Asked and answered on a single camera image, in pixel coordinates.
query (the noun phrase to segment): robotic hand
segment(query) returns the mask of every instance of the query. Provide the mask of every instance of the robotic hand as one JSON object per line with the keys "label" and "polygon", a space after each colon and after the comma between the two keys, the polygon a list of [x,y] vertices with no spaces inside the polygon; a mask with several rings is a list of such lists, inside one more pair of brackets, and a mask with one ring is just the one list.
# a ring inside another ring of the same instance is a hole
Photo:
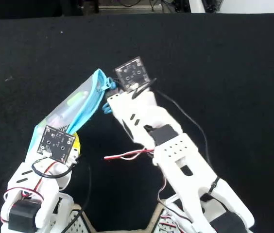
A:
{"label": "robotic hand", "polygon": [[[80,145],[74,133],[97,109],[104,91],[112,86],[101,71],[98,73],[101,76],[98,79],[100,89],[96,87],[97,82],[92,81],[92,90],[97,91],[95,100],[89,101],[81,85],[63,102],[67,105],[70,102],[66,114],[69,120],[62,117],[60,104],[35,128],[26,160],[9,181],[4,194],[5,203],[0,216],[2,233],[60,233],[69,228],[66,225],[73,199],[61,193],[60,187],[64,189],[68,185],[72,168],[80,155]],[[123,90],[113,88],[109,91],[103,110],[112,112],[131,139],[144,149],[105,159],[132,160],[139,152],[152,153],[153,164],[161,169],[164,178],[164,185],[157,195],[165,209],[161,217],[175,223],[177,232],[250,233],[249,228],[254,224],[252,214],[227,182],[216,175],[178,122],[164,108],[157,106],[154,93],[149,89],[154,80],[148,78],[141,59],[136,58],[118,67],[116,73],[119,80],[115,81]],[[163,202],[159,194],[167,181],[175,195]],[[181,201],[182,207],[176,204],[177,200]],[[57,214],[54,214],[58,202]]]}

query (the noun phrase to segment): wire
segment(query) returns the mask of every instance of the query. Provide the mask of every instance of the wire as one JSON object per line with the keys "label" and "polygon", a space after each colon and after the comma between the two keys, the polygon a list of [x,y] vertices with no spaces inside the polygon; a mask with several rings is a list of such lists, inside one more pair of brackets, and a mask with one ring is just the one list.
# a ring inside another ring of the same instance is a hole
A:
{"label": "wire", "polygon": [[[44,171],[44,173],[47,173],[47,172],[50,170],[50,168],[51,168],[54,164],[56,164],[56,163],[57,163],[56,161],[53,162],[53,163],[51,163],[51,164],[46,168],[46,170]],[[34,188],[35,191],[38,189],[38,187],[39,187],[39,185],[41,184],[41,182],[42,182],[42,177],[40,178],[39,182],[36,184],[36,186],[35,186],[35,188]]]}
{"label": "wire", "polygon": [[132,95],[132,99],[137,98],[145,89],[147,89],[148,87],[150,87],[154,82],[156,81],[156,78],[152,79],[150,82],[148,82],[147,84],[145,84],[139,91],[138,88],[135,90],[135,92]]}
{"label": "wire", "polygon": [[153,3],[153,5],[151,4],[151,1],[152,1],[152,0],[149,0],[149,4],[150,4],[150,6],[151,6],[151,11],[154,12],[154,6],[155,6],[155,4],[157,3],[158,0],[156,0],[156,1]]}
{"label": "wire", "polygon": [[0,216],[0,221],[1,221],[2,224],[3,224],[3,223],[9,222],[9,221],[7,221],[7,220],[4,220],[1,216]]}
{"label": "wire", "polygon": [[171,3],[169,3],[169,2],[166,2],[165,0],[162,0],[162,1],[163,1],[163,3],[165,3],[165,5],[167,6],[167,9],[172,13],[172,10],[171,10],[171,8],[170,8],[170,5],[173,6],[173,4],[171,4]]}
{"label": "wire", "polygon": [[74,222],[79,218],[79,216],[81,216],[81,214],[83,213],[83,211],[85,210],[85,208],[88,205],[91,190],[92,190],[92,171],[91,171],[90,165],[88,164],[88,191],[87,191],[86,200],[85,200],[83,206],[81,207],[81,209],[79,210],[79,212],[77,213],[77,215],[74,217],[74,219],[61,231],[61,233],[65,233],[74,224]]}
{"label": "wire", "polygon": [[163,0],[161,0],[161,7],[162,7],[162,13],[164,14],[164,5],[163,5]]}
{"label": "wire", "polygon": [[133,150],[133,151],[125,152],[125,153],[123,153],[123,154],[105,156],[103,159],[104,159],[104,160],[119,159],[119,158],[122,158],[122,157],[127,156],[127,155],[140,154],[140,153],[152,152],[152,151],[154,151],[154,150],[147,150],[147,149]]}
{"label": "wire", "polygon": [[47,174],[44,174],[44,173],[40,172],[39,170],[37,170],[37,169],[35,168],[35,166],[34,166],[35,164],[41,162],[42,160],[44,160],[44,159],[46,159],[46,158],[47,158],[47,157],[42,158],[42,159],[38,159],[38,160],[36,160],[36,161],[31,165],[32,170],[33,170],[37,175],[39,175],[39,176],[41,176],[41,177],[44,177],[44,178],[48,178],[48,179],[58,179],[58,178],[64,177],[64,176],[66,176],[69,172],[71,172],[71,171],[73,170],[73,168],[75,167],[75,164],[73,164],[73,165],[71,165],[70,167],[68,167],[68,169],[67,169],[65,172],[63,172],[63,173],[61,173],[61,174],[58,174],[58,175],[47,175]]}
{"label": "wire", "polygon": [[163,186],[160,188],[160,190],[159,190],[158,193],[157,193],[157,197],[156,197],[157,201],[160,202],[161,205],[164,206],[164,208],[166,208],[166,209],[172,211],[173,213],[175,213],[175,214],[178,215],[179,217],[181,217],[181,218],[183,218],[183,219],[188,220],[189,222],[191,222],[190,219],[188,219],[187,217],[185,217],[185,216],[183,216],[183,215],[177,213],[177,212],[174,211],[173,209],[167,207],[167,205],[165,205],[165,204],[162,202],[162,200],[161,200],[161,198],[160,198],[160,193],[164,190],[164,188],[166,187],[166,184],[167,184],[166,177],[164,176],[163,172],[162,172],[162,175],[163,175],[163,182],[164,182],[164,184],[163,184]]}
{"label": "wire", "polygon": [[169,223],[165,223],[165,222],[160,222],[159,224],[164,225],[164,226],[168,226],[168,227],[175,227],[175,228],[177,228],[176,226],[171,225]]}
{"label": "wire", "polygon": [[167,96],[166,94],[164,94],[163,92],[156,90],[158,94],[160,94],[162,97],[164,97],[165,99],[167,99],[168,101],[172,102],[174,105],[176,105],[176,107],[181,111],[181,113],[183,115],[185,115],[186,118],[188,118],[202,133],[203,137],[204,137],[204,141],[205,141],[205,160],[208,163],[208,165],[213,169],[213,166],[211,164],[211,160],[210,160],[210,156],[209,156],[209,152],[208,152],[208,140],[206,137],[206,134],[203,130],[203,128],[192,118],[190,117],[181,107],[180,105],[174,101],[172,98],[170,98],[169,96]]}
{"label": "wire", "polygon": [[125,6],[125,7],[132,7],[132,6],[136,6],[138,3],[140,3],[141,0],[137,0],[137,2],[135,2],[134,4],[132,5],[125,5],[124,3],[121,2],[121,0],[118,0],[118,3],[122,6]]}
{"label": "wire", "polygon": [[7,199],[7,195],[9,194],[9,192],[11,190],[14,190],[14,189],[19,189],[21,191],[28,191],[28,192],[31,192],[32,194],[35,194],[37,196],[39,196],[41,198],[41,201],[44,200],[43,196],[38,193],[37,191],[33,190],[33,189],[30,189],[30,188],[24,188],[24,187],[13,187],[13,188],[9,188],[8,190],[5,191],[5,193],[3,194],[3,198],[4,198],[4,201],[6,201]]}

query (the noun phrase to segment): black cable tie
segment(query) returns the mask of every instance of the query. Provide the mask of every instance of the black cable tie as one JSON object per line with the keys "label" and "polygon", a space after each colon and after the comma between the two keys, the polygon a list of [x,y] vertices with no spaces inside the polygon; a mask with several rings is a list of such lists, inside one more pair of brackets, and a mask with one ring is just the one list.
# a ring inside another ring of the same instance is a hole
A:
{"label": "black cable tie", "polygon": [[209,195],[212,193],[212,191],[215,189],[215,187],[217,187],[217,183],[218,183],[219,179],[220,179],[220,177],[217,176],[217,178],[215,179],[215,181],[213,183],[211,183],[210,189],[208,191]]}

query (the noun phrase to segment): green object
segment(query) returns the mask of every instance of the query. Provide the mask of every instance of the green object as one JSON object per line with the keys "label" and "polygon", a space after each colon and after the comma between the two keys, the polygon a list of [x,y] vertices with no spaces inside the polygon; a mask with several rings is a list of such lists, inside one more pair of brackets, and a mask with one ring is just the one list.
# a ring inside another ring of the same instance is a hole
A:
{"label": "green object", "polygon": [[67,101],[67,105],[72,106],[76,101],[81,99],[83,97],[83,95],[84,95],[83,92],[79,92],[79,93],[75,94],[73,97],[71,97],[71,99],[69,99]]}

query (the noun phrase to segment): perforated plate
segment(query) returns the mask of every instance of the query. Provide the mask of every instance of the perforated plate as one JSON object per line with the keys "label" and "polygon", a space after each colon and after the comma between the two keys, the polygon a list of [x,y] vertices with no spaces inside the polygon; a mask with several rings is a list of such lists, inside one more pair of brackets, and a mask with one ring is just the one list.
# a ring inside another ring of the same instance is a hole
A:
{"label": "perforated plate", "polygon": [[162,218],[165,214],[167,214],[167,212],[165,210],[162,211],[152,233],[181,233],[173,220],[170,218]]}
{"label": "perforated plate", "polygon": [[[73,210],[70,215],[70,221],[71,222],[74,217],[78,214],[79,210]],[[67,233],[90,233],[87,224],[81,215],[75,223],[67,230]]]}

